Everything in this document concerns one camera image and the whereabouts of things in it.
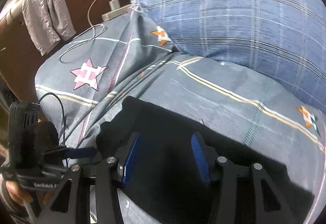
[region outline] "black cable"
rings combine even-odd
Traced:
[[[66,131],[66,119],[65,119],[65,111],[64,111],[64,108],[63,108],[63,104],[60,100],[60,98],[53,92],[48,92],[46,94],[44,94],[38,101],[37,101],[37,104],[40,104],[40,102],[48,95],[52,95],[54,97],[57,98],[57,100],[59,101],[60,105],[61,105],[61,110],[62,110],[62,119],[63,119],[63,135],[62,135],[62,143],[63,145],[65,146],[66,145],[66,134],[65,134],[65,131]]]

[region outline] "hand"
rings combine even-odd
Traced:
[[[6,187],[11,199],[14,200],[17,204],[24,206],[23,200],[29,203],[33,202],[31,195],[26,190],[22,189],[19,183],[7,181]],[[43,197],[44,205],[50,200],[52,195],[52,193],[45,193]]]

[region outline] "pink star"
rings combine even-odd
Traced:
[[[74,90],[78,89],[79,87],[85,84],[88,84],[94,90],[98,91],[96,77],[107,68],[108,67],[94,68],[92,60],[89,58],[86,63],[83,63],[81,68],[70,71],[76,76],[74,80],[76,82]]]

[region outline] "white charging cable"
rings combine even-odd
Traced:
[[[87,11],[87,21],[88,21],[88,23],[89,23],[89,25],[90,25],[91,27],[88,28],[87,30],[83,31],[82,33],[80,33],[80,34],[77,35],[76,37],[74,37],[74,38],[72,39],[72,41],[75,40],[76,38],[78,38],[79,36],[81,36],[82,34],[86,33],[87,31],[89,31],[90,29],[93,30],[93,36],[92,36],[91,38],[89,38],[89,39],[81,40],[81,41],[78,41],[78,42],[74,43],[71,47],[69,47],[66,51],[64,51],[64,52],[63,52],[63,53],[62,53],[62,54],[57,58],[57,60],[60,60],[61,57],[62,57],[63,55],[65,55],[66,53],[68,53],[68,52],[71,51],[72,49],[75,49],[76,47],[79,47],[79,46],[81,46],[81,45],[83,45],[83,44],[88,43],[88,42],[91,41],[91,40],[94,40],[95,38],[99,37],[99,36],[104,32],[104,29],[106,28],[106,26],[105,26],[104,24],[102,24],[102,23],[99,23],[99,24],[93,25],[92,22],[91,22],[91,19],[90,19],[90,17],[89,17],[89,13],[90,13],[90,11],[91,11],[91,8],[92,8],[92,6],[94,5],[94,3],[95,3],[96,1],[97,1],[97,0],[94,0],[94,1],[93,1],[93,3],[90,5],[90,7],[89,7],[89,9],[88,9],[88,11]],[[110,1],[110,7],[111,7],[111,11],[120,8],[119,0],[111,0],[111,1]],[[97,35],[95,35],[95,32],[96,32],[96,31],[95,31],[95,28],[96,28],[97,26],[102,27],[102,29],[101,29],[101,31],[100,31]]]

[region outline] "blue plaid fabric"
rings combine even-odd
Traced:
[[[321,0],[137,0],[180,51],[249,67],[326,113]]]

